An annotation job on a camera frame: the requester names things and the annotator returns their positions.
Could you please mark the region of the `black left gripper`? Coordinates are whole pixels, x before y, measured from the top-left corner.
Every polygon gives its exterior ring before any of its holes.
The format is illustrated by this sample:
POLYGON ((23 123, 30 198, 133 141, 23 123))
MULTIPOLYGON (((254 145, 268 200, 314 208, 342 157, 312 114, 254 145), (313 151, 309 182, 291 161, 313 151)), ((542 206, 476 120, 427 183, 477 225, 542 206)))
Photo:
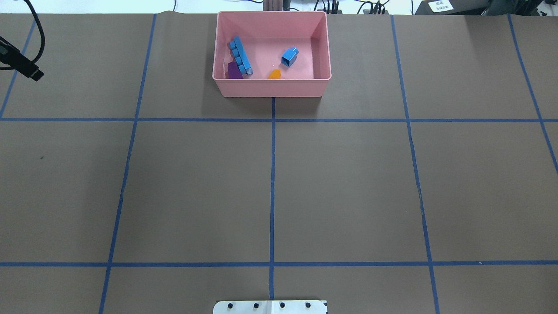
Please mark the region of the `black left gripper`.
POLYGON ((38 59, 28 59, 21 55, 20 50, 13 46, 5 38, 0 38, 0 62, 3 64, 1 70, 13 70, 21 73, 24 77, 38 82, 44 77, 44 72, 36 64, 38 59))

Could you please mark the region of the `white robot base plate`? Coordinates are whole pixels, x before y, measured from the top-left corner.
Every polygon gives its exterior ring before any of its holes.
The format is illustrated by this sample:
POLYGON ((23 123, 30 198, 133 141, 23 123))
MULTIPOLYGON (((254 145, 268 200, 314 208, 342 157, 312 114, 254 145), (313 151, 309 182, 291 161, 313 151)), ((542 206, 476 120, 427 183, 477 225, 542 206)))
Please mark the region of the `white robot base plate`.
POLYGON ((219 301, 214 314, 327 314, 324 300, 230 300, 219 301))

